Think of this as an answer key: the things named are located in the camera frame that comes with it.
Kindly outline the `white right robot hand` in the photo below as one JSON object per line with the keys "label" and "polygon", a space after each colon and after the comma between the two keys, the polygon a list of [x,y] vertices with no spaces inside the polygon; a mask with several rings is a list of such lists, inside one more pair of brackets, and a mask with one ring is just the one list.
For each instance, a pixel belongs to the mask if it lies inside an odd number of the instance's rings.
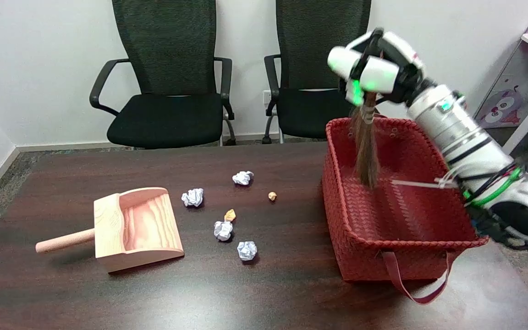
{"label": "white right robot hand", "polygon": [[347,46],[331,49],[329,68],[340,78],[339,92],[354,106],[369,93],[377,101],[410,106],[421,92],[434,85],[426,78],[424,65],[408,42],[382,28],[375,28]]}

